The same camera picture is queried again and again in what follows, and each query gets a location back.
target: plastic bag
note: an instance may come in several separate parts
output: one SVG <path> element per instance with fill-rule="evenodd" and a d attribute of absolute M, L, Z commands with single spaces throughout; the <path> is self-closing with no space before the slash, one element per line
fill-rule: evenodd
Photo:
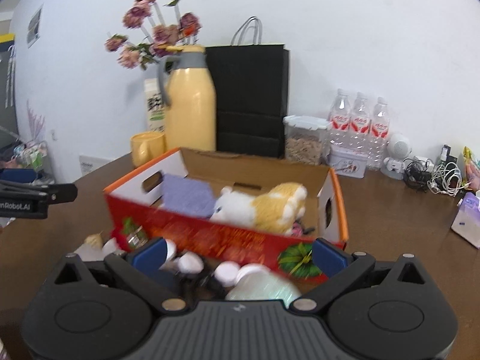
<path fill-rule="evenodd" d="M 472 150 L 466 146 L 463 148 L 463 159 L 465 161 L 465 181 L 469 183 L 468 189 L 477 192 L 480 190 L 480 163 Z"/>

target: black cable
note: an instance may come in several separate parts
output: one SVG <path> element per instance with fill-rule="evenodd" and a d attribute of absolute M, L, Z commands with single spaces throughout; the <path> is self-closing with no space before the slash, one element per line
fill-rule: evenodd
<path fill-rule="evenodd" d="M 427 161 L 411 161 L 405 168 L 403 181 L 407 187 L 413 190 L 426 192 L 428 190 L 427 183 L 431 179 L 431 172 L 428 172 L 428 164 L 433 162 L 430 159 Z"/>

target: yellow and white plush toy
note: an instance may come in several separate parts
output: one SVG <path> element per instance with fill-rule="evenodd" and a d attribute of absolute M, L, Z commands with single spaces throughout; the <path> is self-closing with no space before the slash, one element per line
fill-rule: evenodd
<path fill-rule="evenodd" d="M 287 234 L 296 219 L 305 214 L 306 188 L 299 183 L 283 183 L 260 196 L 224 187 L 210 220 L 265 233 Z"/>

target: blue object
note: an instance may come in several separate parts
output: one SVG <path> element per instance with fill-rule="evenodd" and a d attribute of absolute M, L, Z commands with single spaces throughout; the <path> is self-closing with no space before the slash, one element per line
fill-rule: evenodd
<path fill-rule="evenodd" d="M 129 253 L 127 262 L 147 276 L 154 275 L 167 260 L 167 243 L 163 238 L 153 239 Z"/>
<path fill-rule="evenodd" d="M 0 180 L 13 181 L 14 183 L 33 183 L 37 173 L 33 169 L 3 169 Z"/>
<path fill-rule="evenodd" d="M 352 260 L 349 254 L 320 238 L 311 245 L 311 254 L 313 263 L 328 278 L 345 269 Z"/>
<path fill-rule="evenodd" d="M 163 175 L 161 184 L 162 209 L 195 218 L 209 218 L 215 206 L 215 196 L 205 181 Z"/>

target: yellow strip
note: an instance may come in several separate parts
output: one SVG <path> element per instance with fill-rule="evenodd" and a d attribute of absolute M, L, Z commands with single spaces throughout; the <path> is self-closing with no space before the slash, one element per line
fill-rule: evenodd
<path fill-rule="evenodd" d="M 0 35 L 0 43 L 10 42 L 15 39 L 15 34 Z"/>

